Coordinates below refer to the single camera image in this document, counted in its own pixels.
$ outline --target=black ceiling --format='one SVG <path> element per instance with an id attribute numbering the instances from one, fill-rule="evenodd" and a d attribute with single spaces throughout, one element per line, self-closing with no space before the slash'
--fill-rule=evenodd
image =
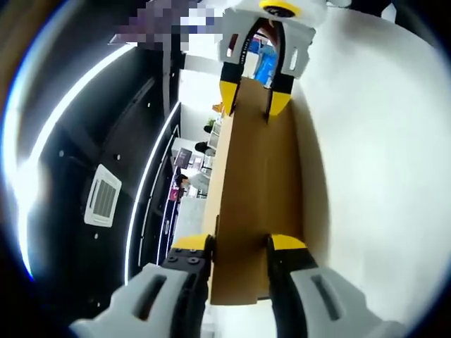
<path id="1" fill-rule="evenodd" d="M 120 46 L 107 43 L 123 16 L 117 7 L 105 10 L 86 4 L 60 31 L 31 83 L 22 120 L 19 152 L 27 156 L 61 97 L 102 58 Z M 135 48 L 99 73 L 69 105 L 57 122 L 41 156 L 45 197 L 28 220 L 30 266 L 41 301 L 65 323 L 91 318 L 109 304 L 123 284 L 125 242 L 132 205 L 149 154 L 164 123 L 163 90 L 171 108 L 178 95 L 180 52 L 173 52 L 170 88 L 162 85 L 163 52 Z M 180 109 L 171 124 L 180 122 Z M 165 135 L 155 158 L 165 159 Z M 122 182 L 111 228 L 87 225 L 83 213 L 97 166 L 102 163 Z M 165 160 L 159 177 L 152 164 L 137 209 L 130 272 L 139 271 L 137 250 L 147 198 L 155 179 L 147 228 L 161 226 L 161 209 L 173 174 Z M 154 252 L 147 246 L 145 261 Z"/>

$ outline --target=ceiling air vent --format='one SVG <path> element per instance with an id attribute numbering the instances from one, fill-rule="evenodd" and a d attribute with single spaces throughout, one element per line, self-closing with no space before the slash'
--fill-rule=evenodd
<path id="1" fill-rule="evenodd" d="M 97 167 L 86 203 L 85 223 L 99 227 L 113 225 L 122 182 L 102 164 Z"/>

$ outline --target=screw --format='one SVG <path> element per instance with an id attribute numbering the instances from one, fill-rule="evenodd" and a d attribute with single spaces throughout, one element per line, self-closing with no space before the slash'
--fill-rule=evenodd
<path id="1" fill-rule="evenodd" d="M 198 262 L 200 262 L 200 260 L 196 257 L 191 257 L 188 259 L 189 264 L 198 264 Z"/>

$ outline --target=brown cardboard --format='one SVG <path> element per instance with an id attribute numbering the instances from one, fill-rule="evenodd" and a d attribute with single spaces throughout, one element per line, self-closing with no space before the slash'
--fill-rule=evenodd
<path id="1" fill-rule="evenodd" d="M 219 214 L 211 304 L 252 304 L 268 296 L 267 234 L 302 235 L 291 105 L 266 123 L 267 95 L 259 82 L 243 78 L 235 112 L 221 128 L 204 219 L 204 229 L 214 233 Z"/>

